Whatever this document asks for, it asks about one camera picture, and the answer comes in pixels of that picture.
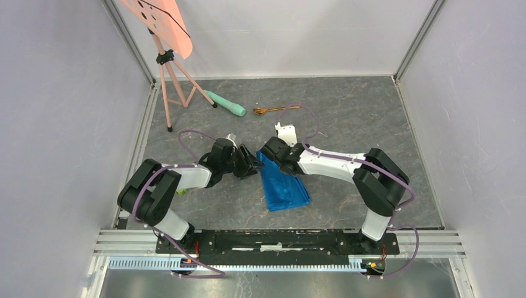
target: orange board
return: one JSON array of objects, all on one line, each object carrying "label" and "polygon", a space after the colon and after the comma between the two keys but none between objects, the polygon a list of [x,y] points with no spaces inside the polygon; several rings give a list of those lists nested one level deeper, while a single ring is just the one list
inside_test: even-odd
[{"label": "orange board", "polygon": [[188,31],[175,0],[120,0],[120,2],[179,56],[183,59],[190,56],[193,49],[192,41],[186,33]]}]

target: gray floor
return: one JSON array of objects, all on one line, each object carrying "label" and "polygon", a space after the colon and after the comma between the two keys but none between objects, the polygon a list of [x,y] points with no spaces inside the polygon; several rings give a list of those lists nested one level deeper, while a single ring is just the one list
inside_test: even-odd
[{"label": "gray floor", "polygon": [[[177,99],[168,85],[168,95]],[[182,82],[187,94],[189,82]],[[384,150],[409,176],[417,199],[400,212],[397,224],[417,227],[441,226],[422,160],[409,128],[402,103],[389,77],[238,79],[201,81],[200,85],[247,109],[237,117],[226,109],[212,107],[196,93],[187,109],[170,104],[174,132],[166,131],[162,96],[159,94],[144,158],[162,163],[191,163],[192,157],[179,145],[177,131],[201,129],[216,137],[238,136],[254,154],[275,135],[274,121],[279,112],[259,116],[254,107],[276,107],[300,102],[319,116],[320,134],[310,143],[318,148],[347,152]],[[294,124],[298,136],[314,129],[314,121],[304,110],[289,110],[283,124]],[[210,150],[212,141],[187,134],[184,141],[199,156]],[[194,189],[176,196],[172,203],[183,219],[196,228],[355,228],[365,219],[366,206],[355,186],[322,176],[304,176],[312,202],[296,209],[269,212],[259,175],[238,181],[223,177],[210,189]],[[141,228],[130,222],[128,228]]]},{"label": "gray floor", "polygon": [[[398,269],[406,260],[389,259]],[[227,272],[226,279],[178,279],[167,271],[108,270],[101,297],[459,297],[449,261],[417,259],[392,278],[367,281],[357,273]]]}]

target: green brush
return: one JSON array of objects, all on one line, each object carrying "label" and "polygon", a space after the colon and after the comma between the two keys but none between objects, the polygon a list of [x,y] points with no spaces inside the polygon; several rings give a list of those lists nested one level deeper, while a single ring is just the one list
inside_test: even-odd
[{"label": "green brush", "polygon": [[239,104],[235,104],[211,91],[205,90],[205,92],[215,103],[221,107],[224,107],[225,109],[228,109],[230,112],[232,112],[232,114],[240,117],[245,116],[246,109],[244,107],[240,106]]}]

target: wire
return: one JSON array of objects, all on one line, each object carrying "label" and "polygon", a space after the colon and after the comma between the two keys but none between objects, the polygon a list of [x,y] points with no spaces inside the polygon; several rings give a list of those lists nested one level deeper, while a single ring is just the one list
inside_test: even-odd
[{"label": "wire", "polygon": [[385,249],[385,244],[381,246],[381,257],[380,257],[380,262],[383,262],[385,260],[385,258],[387,257],[387,250]]},{"label": "wire", "polygon": [[[304,137],[303,140],[301,141],[301,144],[303,145],[303,148],[305,149],[305,151],[310,152],[312,154],[319,155],[319,156],[323,156],[323,157],[334,158],[334,159],[337,159],[337,160],[346,160],[346,161],[350,161],[351,163],[353,163],[353,162],[361,163],[361,164],[363,164],[365,166],[368,166],[370,168],[373,168],[373,169],[377,170],[378,172],[384,174],[385,176],[391,178],[392,180],[394,180],[396,183],[400,184],[403,188],[405,188],[411,194],[411,197],[409,199],[405,200],[404,202],[402,202],[402,203],[398,204],[398,206],[396,206],[395,211],[399,211],[401,207],[407,205],[408,203],[410,203],[410,202],[412,202],[414,200],[414,198],[416,197],[416,193],[414,192],[414,190],[407,183],[405,183],[404,181],[402,181],[402,179],[399,179],[395,175],[389,173],[385,169],[383,169],[383,168],[381,168],[381,167],[379,167],[379,166],[377,166],[377,165],[375,165],[373,163],[370,163],[369,161],[360,160],[360,159],[352,158],[352,157],[348,157],[348,156],[340,156],[340,155],[333,155],[333,154],[323,153],[322,151],[315,151],[315,150],[312,150],[309,147],[307,147],[306,141],[308,139],[310,139],[310,138],[313,138],[319,132],[319,120],[318,120],[318,117],[316,116],[316,114],[311,109],[309,109],[308,107],[304,106],[303,104],[290,104],[290,105],[288,105],[280,113],[280,115],[278,116],[278,119],[277,119],[275,124],[280,123],[283,114],[291,106],[300,106],[300,107],[306,109],[312,115],[314,121],[316,122],[316,130],[313,133],[311,133],[311,134],[307,135],[306,137]],[[392,224],[391,223],[393,222],[393,219],[394,219],[395,215],[396,215],[396,213],[393,214],[393,216],[391,216],[391,220],[388,223],[387,230],[389,230],[389,231],[398,231],[398,230],[401,230],[402,228],[411,228],[412,230],[414,230],[414,234],[415,234],[415,237],[416,237],[416,244],[415,244],[414,253],[413,253],[411,259],[402,268],[398,269],[397,271],[395,271],[393,273],[390,273],[390,274],[387,274],[387,275],[384,275],[384,276],[369,276],[368,275],[368,278],[383,279],[383,278],[387,278],[387,277],[394,276],[394,275],[397,275],[399,273],[402,273],[402,272],[404,272],[405,270],[407,270],[409,268],[409,266],[412,264],[412,262],[414,261],[416,255],[418,253],[418,247],[419,247],[419,244],[420,244],[420,238],[419,238],[417,229],[415,227],[413,227],[412,225],[402,225],[400,227],[392,228]]]},{"label": "wire", "polygon": [[[156,227],[153,227],[154,230],[156,230],[157,232],[159,233],[162,233],[162,231],[160,231],[159,229],[157,229]],[[172,243],[173,246],[175,246],[175,248],[177,248],[177,250],[179,250],[185,257],[187,257],[188,259],[192,260],[192,262],[194,262],[195,264],[198,264],[199,266],[201,267],[204,267],[204,268],[207,268],[208,270],[211,270],[213,272],[216,272],[218,274],[213,274],[213,275],[193,275],[193,274],[190,274],[190,275],[179,275],[179,277],[181,278],[194,278],[194,279],[205,279],[205,278],[225,278],[226,277],[226,273],[224,271],[221,271],[219,269],[215,269],[213,267],[210,267],[209,265],[207,264],[204,264],[202,263],[201,261],[199,261],[198,259],[194,258],[193,256],[190,256],[185,250],[183,250],[179,244],[177,244],[177,242],[172,238],[170,237],[169,235],[167,235],[166,233],[164,234],[164,237],[170,242]]]},{"label": "wire", "polygon": [[139,1],[144,2],[147,5],[155,8],[155,9],[158,9],[158,10],[164,12],[165,14],[167,14],[179,26],[179,28],[181,28],[181,30],[184,31],[184,33],[188,36],[188,38],[190,38],[190,34],[188,34],[188,32],[186,32],[186,30],[184,30],[184,28],[174,19],[174,17],[169,12],[165,11],[164,9],[158,8],[157,6],[155,6],[155,5],[153,5],[153,4],[149,3],[149,2],[146,2],[145,0],[139,0]]},{"label": "wire", "polygon": [[380,271],[380,270],[378,270],[378,269],[376,269],[376,268],[374,268],[374,267],[371,267],[371,270],[373,270],[373,271],[375,271],[375,272],[378,272],[378,273],[380,273],[380,274],[383,274],[383,273],[385,272],[385,270],[384,270],[384,271]]},{"label": "wire", "polygon": [[[160,168],[159,170],[157,170],[157,172],[153,173],[153,175],[151,175],[151,177],[147,180],[147,182],[145,183],[145,185],[143,186],[143,188],[141,188],[141,191],[139,192],[139,195],[137,195],[137,199],[135,200],[135,203],[133,205],[133,209],[131,211],[131,217],[136,221],[136,222],[139,222],[139,219],[137,218],[137,208],[139,206],[139,203],[141,202],[145,192],[146,192],[146,189],[148,188],[148,186],[155,180],[155,178],[157,178],[157,176],[159,176],[162,172],[166,171],[167,169],[173,169],[173,168],[194,168],[196,167],[196,165],[167,165],[167,166],[163,166],[162,168]],[[214,271],[218,274],[214,274],[214,275],[182,275],[180,274],[179,277],[180,278],[195,278],[195,279],[203,279],[203,278],[224,278],[226,277],[226,273],[219,270],[219,269],[215,269],[213,267],[210,267],[209,265],[206,265],[206,264],[203,264],[201,261],[199,260],[196,260],[195,258],[191,257],[185,250],[183,250],[178,244],[177,242],[168,234],[164,233],[163,231],[159,230],[158,228],[156,227],[152,227],[152,229],[154,230],[154,234],[155,234],[155,231],[157,231],[158,233],[162,233],[164,235],[164,237],[170,242],[172,243],[172,245],[174,245],[175,248],[177,248],[177,250],[179,250],[184,256],[186,256],[188,259],[192,260],[193,262],[195,262],[196,264],[200,265],[201,267],[204,267],[204,268],[207,268],[211,271]]]},{"label": "wire", "polygon": [[182,138],[181,138],[181,135],[185,132],[195,132],[195,133],[199,133],[200,135],[204,135],[205,137],[207,138],[210,138],[212,140],[216,140],[217,138],[212,136],[212,135],[209,135],[208,133],[202,131],[202,130],[198,130],[198,129],[181,129],[180,131],[177,132],[177,139],[179,140],[179,143],[181,143],[181,146],[188,152],[192,155],[192,157],[194,158],[194,163],[199,163],[199,157],[197,156],[197,154],[195,154],[195,152],[190,149],[190,147],[188,147],[183,141],[182,141]]}]

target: black mounting plate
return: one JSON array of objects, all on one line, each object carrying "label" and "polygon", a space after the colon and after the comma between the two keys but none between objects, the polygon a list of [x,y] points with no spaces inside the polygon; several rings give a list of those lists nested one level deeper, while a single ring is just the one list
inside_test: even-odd
[{"label": "black mounting plate", "polygon": [[[343,229],[202,230],[194,237],[199,260],[210,265],[349,264],[349,255],[381,255],[383,245],[387,255],[400,254],[394,233],[385,233],[375,245],[357,230]],[[159,240],[156,253],[179,253],[166,239]]]}]

